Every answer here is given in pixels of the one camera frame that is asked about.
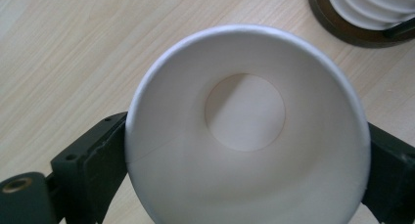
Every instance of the wooden table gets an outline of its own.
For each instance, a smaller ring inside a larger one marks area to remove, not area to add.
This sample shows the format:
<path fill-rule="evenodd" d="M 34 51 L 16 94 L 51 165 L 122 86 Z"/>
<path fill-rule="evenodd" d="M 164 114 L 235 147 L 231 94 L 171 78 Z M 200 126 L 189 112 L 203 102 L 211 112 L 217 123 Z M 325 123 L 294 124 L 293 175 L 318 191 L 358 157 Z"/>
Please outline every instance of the wooden table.
<path fill-rule="evenodd" d="M 49 161 L 104 117 L 128 110 L 146 70 L 201 29 L 259 23 L 326 53 L 368 120 L 415 145 L 415 42 L 363 49 L 328 33 L 307 0 L 0 0 L 0 180 Z M 376 223 L 364 206 L 351 223 Z M 125 179 L 105 223 L 153 223 Z"/>

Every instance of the ribbed white object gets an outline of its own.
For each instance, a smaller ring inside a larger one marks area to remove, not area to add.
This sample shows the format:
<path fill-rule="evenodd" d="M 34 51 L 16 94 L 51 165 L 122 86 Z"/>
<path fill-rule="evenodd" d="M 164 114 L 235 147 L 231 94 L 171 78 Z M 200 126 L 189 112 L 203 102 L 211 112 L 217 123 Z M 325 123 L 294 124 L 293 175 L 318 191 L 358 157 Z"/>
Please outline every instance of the ribbed white object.
<path fill-rule="evenodd" d="M 415 17 L 415 0 L 330 0 L 342 18 L 361 28 L 384 30 Z"/>

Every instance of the screw hole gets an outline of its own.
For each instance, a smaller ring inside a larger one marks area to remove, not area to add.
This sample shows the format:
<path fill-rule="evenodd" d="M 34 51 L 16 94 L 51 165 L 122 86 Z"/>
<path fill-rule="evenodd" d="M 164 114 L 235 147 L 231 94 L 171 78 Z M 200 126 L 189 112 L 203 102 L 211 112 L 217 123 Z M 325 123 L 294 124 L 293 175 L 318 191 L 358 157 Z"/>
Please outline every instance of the screw hole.
<path fill-rule="evenodd" d="M 3 188 L 3 193 L 18 192 L 30 186 L 30 184 L 31 184 L 31 178 L 28 178 L 28 177 L 19 178 L 6 184 L 6 186 Z"/>
<path fill-rule="evenodd" d="M 65 159 L 66 159 L 66 160 L 74 160 L 74 159 L 76 159 L 76 155 L 74 155 L 74 154 L 67 155 L 67 156 L 65 157 Z"/>

